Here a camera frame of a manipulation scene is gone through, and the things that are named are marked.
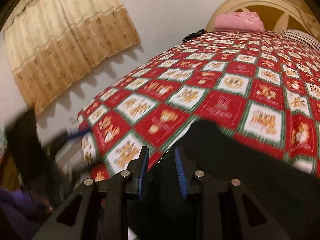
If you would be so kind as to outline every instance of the metal pin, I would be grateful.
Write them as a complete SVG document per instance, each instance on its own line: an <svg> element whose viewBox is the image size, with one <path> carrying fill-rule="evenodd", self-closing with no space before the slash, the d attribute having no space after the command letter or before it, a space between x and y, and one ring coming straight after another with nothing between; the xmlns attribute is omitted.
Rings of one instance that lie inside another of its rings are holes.
<svg viewBox="0 0 320 240"><path fill-rule="evenodd" d="M204 172L203 171L196 171L195 172L195 175L199 178L203 177L204 176Z"/></svg>
<svg viewBox="0 0 320 240"><path fill-rule="evenodd" d="M241 181L240 181L239 179L233 179L233 180L231 181L231 184L232 184L233 186L239 186L239 185L241 184Z"/></svg>
<svg viewBox="0 0 320 240"><path fill-rule="evenodd" d="M93 179L87 178L83 182L86 186L90 186L93 183Z"/></svg>
<svg viewBox="0 0 320 240"><path fill-rule="evenodd" d="M128 170L121 171L121 172L120 172L120 175L121 175L122 177L128 177L128 176L130 175L130 171L128 171Z"/></svg>

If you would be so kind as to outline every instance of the wall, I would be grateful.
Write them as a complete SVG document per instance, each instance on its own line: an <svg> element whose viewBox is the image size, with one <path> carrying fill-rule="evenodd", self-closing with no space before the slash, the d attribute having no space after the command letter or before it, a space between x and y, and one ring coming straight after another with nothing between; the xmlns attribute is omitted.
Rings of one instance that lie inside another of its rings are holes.
<svg viewBox="0 0 320 240"><path fill-rule="evenodd" d="M189 33L204 29L225 0L121 0L132 18L142 43L115 55L72 86L40 117L38 133L42 141L71 126L70 118L92 97L157 54L180 44ZM25 103L10 74L3 36L0 37L0 128Z"/></svg>

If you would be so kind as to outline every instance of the pillow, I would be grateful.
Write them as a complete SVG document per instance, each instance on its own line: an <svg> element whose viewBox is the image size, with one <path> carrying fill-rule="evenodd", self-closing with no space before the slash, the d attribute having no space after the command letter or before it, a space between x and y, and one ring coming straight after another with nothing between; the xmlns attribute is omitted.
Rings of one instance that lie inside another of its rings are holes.
<svg viewBox="0 0 320 240"><path fill-rule="evenodd" d="M255 12L235 12L217 16L214 27L217 29L263 32L263 22Z"/></svg>
<svg viewBox="0 0 320 240"><path fill-rule="evenodd" d="M320 52L320 42L315 39L314 37L310 36L307 33L298 30L291 30L291 29L283 29L284 34L283 37L287 38L288 40L298 42L302 45L305 45L311 49Z"/></svg>

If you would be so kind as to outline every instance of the bedspread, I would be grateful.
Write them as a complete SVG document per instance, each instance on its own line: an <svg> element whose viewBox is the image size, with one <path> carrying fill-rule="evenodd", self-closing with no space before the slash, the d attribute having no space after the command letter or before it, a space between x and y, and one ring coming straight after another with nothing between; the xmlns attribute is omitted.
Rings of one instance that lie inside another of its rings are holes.
<svg viewBox="0 0 320 240"><path fill-rule="evenodd" d="M320 54L273 32L212 32L154 57L98 94L78 114L88 161L106 179L140 149L150 163L192 122L320 174Z"/></svg>

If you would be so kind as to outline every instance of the arched headboard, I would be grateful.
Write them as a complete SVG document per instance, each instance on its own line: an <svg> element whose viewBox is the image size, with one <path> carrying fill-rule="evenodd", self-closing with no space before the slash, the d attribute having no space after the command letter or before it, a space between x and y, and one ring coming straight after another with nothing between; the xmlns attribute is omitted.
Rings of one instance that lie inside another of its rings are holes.
<svg viewBox="0 0 320 240"><path fill-rule="evenodd" d="M246 10L256 12L267 31L282 33L284 28L289 28L308 33L301 12L286 0L227 0L211 16L206 31L214 30L218 15Z"/></svg>

